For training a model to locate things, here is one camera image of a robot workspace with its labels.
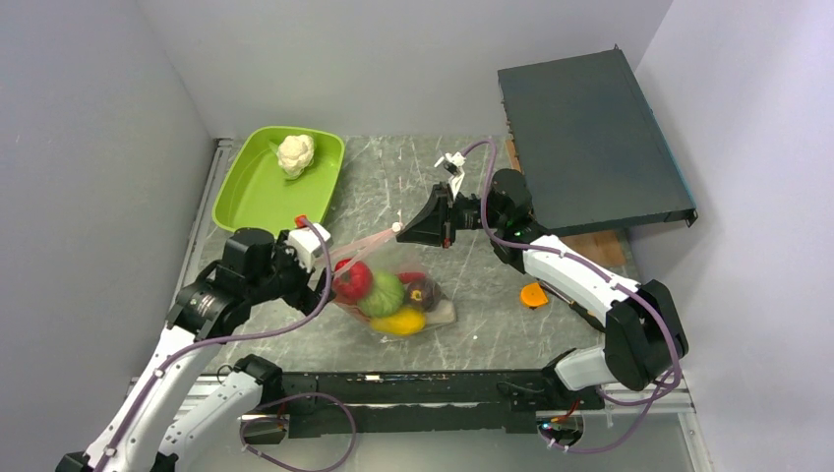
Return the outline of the clear zip top bag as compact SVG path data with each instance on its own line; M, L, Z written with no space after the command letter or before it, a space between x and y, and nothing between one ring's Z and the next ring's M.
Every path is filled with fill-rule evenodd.
M376 270L384 270L392 272L395 275L404 271L425 272L427 275L426 278L431 278L439 284L439 279L435 275L432 275L427 267L419 261L417 248L410 244L398 243L395 240L395 236L402 228L403 225L396 222L389 229L366 236L331 251L330 260L332 262L333 279L347 271L353 264L363 262L372 272ZM444 294L443 299L450 299L441 285L440 287ZM358 302L349 303L340 299L333 288L333 280L331 283L331 289L334 292L333 302L335 305L371 329L371 318L365 316L357 306L357 303L360 300ZM445 325L425 325L421 331L415 334Z

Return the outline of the orange tape measure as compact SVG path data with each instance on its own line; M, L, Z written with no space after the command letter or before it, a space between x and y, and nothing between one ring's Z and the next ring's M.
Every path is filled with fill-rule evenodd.
M549 297L547 291L538 282L532 282L521 288L519 301L526 308L537 310L549 303Z

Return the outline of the white cauliflower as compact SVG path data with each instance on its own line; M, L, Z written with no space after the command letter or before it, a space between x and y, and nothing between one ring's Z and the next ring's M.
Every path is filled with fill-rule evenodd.
M297 179L312 163L315 140L310 135L290 135L274 147L278 165L289 180Z

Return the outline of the green plastic basket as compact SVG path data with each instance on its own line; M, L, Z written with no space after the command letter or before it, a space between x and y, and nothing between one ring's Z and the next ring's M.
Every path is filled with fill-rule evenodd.
M278 146L290 136L309 136L312 162L297 178L279 165ZM266 126L252 133L231 163L215 198L216 226L233 232L257 227L273 234L296 226L305 215L324 220L345 156L344 140L332 133L292 126Z

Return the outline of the green cabbage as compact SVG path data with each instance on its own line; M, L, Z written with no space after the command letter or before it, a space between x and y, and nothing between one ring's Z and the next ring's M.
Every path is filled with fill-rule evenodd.
M357 306L368 318L386 318L393 315L403 304L405 286L392 272L372 272L373 282L368 294Z

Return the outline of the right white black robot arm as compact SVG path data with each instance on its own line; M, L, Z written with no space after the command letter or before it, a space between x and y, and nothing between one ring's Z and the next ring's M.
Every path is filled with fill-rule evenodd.
M582 389L603 384L640 391L680 371L688 342L666 285L620 276L571 249L536 220L520 172L498 170L485 190L483 197L462 197L448 183L435 185L396 239L448 248L458 231L484 229L504 264L535 278L603 332L601 344L555 360L541 384L548 404L565 408Z

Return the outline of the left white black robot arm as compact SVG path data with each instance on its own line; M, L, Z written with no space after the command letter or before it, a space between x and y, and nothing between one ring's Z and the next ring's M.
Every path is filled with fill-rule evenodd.
M186 471L219 426L254 409L274 410L282 399L282 371L255 355L240 360L229 380L195 409L177 415L194 383L220 348L246 340L239 326L254 307L282 300L310 322L330 297L332 271L309 281L317 260L328 262L330 234L300 216L292 230L273 235L242 228L225 242L220 259L176 295L154 352L108 426L86 449L65 454L59 471Z

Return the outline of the yellow black screwdriver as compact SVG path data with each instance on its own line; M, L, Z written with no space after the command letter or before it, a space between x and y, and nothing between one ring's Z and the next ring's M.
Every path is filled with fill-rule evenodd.
M554 285L544 281L539 280L539 285L549 294L552 294L565 302L568 307L576 312L583 320L585 320L591 327L596 329L599 332L605 332L605 326L603 323L591 312L589 312L585 307L578 304L575 300L569 298L563 291L556 288Z

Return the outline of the dark green metal case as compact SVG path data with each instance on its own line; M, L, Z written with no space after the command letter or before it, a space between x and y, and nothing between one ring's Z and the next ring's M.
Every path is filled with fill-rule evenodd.
M572 236L697 220L621 49L501 69L498 84L540 224Z

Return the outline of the dark purple onion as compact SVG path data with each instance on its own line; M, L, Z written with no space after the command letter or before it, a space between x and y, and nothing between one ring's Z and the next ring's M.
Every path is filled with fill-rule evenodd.
M404 304L424 313L434 311L443 300L440 285L431 278L421 278L405 286Z

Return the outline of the red tomato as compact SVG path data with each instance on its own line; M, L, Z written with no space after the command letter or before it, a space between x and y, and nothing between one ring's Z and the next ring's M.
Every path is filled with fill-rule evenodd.
M373 280L370 268L363 262L357 262L334 278L333 288L340 299L354 303L369 294Z

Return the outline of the yellow bell pepper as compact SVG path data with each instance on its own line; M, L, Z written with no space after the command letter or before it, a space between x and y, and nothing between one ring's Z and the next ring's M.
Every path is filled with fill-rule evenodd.
M426 316L418 309L403 306L392 315L371 318L371 329L395 336L409 336L421 331L426 325Z

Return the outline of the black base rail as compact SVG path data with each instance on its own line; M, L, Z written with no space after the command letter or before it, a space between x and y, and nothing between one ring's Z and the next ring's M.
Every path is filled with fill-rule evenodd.
M534 434L550 417L601 411L592 387L572 391L546 369L285 372L251 415L291 439L357 433L502 430Z

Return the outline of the red chili pepper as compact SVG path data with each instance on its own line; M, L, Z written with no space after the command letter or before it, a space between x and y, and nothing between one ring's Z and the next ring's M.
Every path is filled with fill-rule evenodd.
M398 280L404 285L410 284L415 281L424 280L427 277L426 273L421 271L404 271L399 272L396 276Z

